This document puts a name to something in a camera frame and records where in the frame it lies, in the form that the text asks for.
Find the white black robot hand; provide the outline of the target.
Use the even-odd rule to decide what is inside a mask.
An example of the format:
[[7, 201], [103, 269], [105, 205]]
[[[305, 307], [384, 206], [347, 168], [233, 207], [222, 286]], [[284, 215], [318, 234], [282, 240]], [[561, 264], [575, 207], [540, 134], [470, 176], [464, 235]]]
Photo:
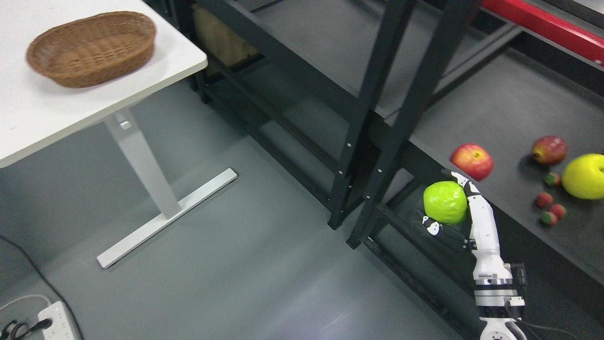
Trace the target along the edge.
[[442, 169], [441, 173], [448, 180], [460, 185], [468, 203], [471, 228], [470, 234], [464, 236], [459, 232], [446, 229], [446, 225], [432, 218], [424, 211], [419, 211], [421, 225], [438, 241], [456, 250], [470, 250], [476, 258], [473, 277], [478, 285], [510, 285], [512, 273], [500, 256], [500, 241], [494, 212], [490, 203], [484, 198], [474, 182], [463, 174]]

